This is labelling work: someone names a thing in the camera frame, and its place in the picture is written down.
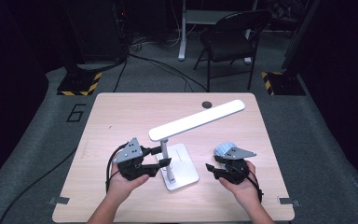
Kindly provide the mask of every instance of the chair backrest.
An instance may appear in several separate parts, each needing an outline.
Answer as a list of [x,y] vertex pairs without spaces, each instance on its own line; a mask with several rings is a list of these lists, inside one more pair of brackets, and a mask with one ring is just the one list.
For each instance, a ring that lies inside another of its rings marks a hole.
[[220,19],[213,30],[218,33],[251,29],[255,31],[255,35],[258,35],[270,19],[271,13],[265,9],[236,12]]

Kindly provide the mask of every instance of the yellow black tape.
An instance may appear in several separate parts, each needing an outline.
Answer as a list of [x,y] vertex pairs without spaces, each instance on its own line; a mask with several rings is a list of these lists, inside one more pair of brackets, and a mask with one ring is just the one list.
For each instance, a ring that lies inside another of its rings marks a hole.
[[94,93],[95,89],[97,89],[98,81],[100,80],[101,76],[102,76],[102,73],[99,73],[95,76],[88,91],[57,91],[57,95],[67,95],[67,96],[92,95]]
[[273,74],[273,75],[283,75],[283,73],[279,73],[279,72],[275,72],[275,73],[262,72],[262,73],[261,73],[261,77],[263,78],[264,84],[266,85],[266,89],[267,89],[268,95],[274,95],[274,90],[272,89],[271,83],[269,82],[269,74]]

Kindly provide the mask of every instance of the person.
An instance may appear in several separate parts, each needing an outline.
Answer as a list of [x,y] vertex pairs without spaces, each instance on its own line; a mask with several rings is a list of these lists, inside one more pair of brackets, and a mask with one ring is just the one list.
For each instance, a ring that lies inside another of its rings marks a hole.
[[[246,163],[249,170],[255,174],[255,166],[250,161],[246,161]],[[142,175],[132,181],[129,181],[117,171],[118,167],[114,164],[111,174],[115,175],[113,175],[110,179],[109,190],[87,223],[113,223],[118,207],[130,196],[134,189],[140,187],[149,179],[148,175]],[[255,177],[253,175],[249,176],[255,181]],[[254,224],[274,223],[272,218],[260,203],[257,191],[249,180],[245,179],[239,185],[234,185],[225,180],[225,178],[221,177],[219,178],[219,182],[227,190],[233,193],[237,202],[245,210]]]

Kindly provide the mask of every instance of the wooden table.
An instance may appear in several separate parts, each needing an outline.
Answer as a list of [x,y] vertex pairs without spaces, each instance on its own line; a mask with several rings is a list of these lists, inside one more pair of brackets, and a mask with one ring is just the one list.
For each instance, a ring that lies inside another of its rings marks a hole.
[[[112,152],[136,137],[144,147],[150,129],[198,113],[202,102],[214,106],[242,100],[246,108],[234,115],[171,137],[168,146],[183,143],[200,180],[168,191],[161,173],[132,192],[117,211],[115,222],[225,222],[249,220],[231,192],[208,172],[205,163],[219,167],[213,150],[230,141],[257,153],[249,158],[256,167],[263,205],[274,220],[291,220],[294,209],[278,203],[288,197],[282,174],[269,141],[255,97],[251,93],[101,93],[97,96],[62,188],[68,204],[58,203],[55,222],[86,222],[105,195],[106,165]],[[155,156],[144,164],[156,163]]]

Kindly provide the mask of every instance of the gray carpet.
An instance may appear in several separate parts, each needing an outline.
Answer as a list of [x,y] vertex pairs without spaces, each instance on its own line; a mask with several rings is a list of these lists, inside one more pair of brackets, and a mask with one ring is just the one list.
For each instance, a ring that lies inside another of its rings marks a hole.
[[[358,174],[327,129],[311,96],[308,92],[306,96],[270,96],[266,91],[261,72],[281,71],[288,44],[286,35],[262,34],[251,93],[259,103],[289,195],[301,203],[295,208],[292,223],[358,223]],[[205,85],[206,63],[192,70],[200,54],[199,40],[187,42],[184,62],[177,60],[178,49],[178,45],[167,48],[161,44],[144,44],[142,50],[131,53],[164,62]],[[96,95],[115,89],[123,66],[103,72],[96,91],[90,96],[56,95],[65,70],[47,74],[46,98],[0,171],[0,217],[24,189],[76,149]],[[219,66],[214,65],[213,70],[227,70],[227,66]],[[247,65],[235,62],[234,66]],[[165,70],[129,57],[116,91],[191,91],[178,74]],[[242,92],[246,90],[247,79],[248,75],[216,78],[212,80],[211,91]],[[193,91],[204,91],[194,82],[189,83]],[[82,117],[79,122],[67,122],[74,106],[82,111]],[[54,205],[48,200],[60,195],[72,158],[30,187],[11,207],[4,223],[52,223]]]

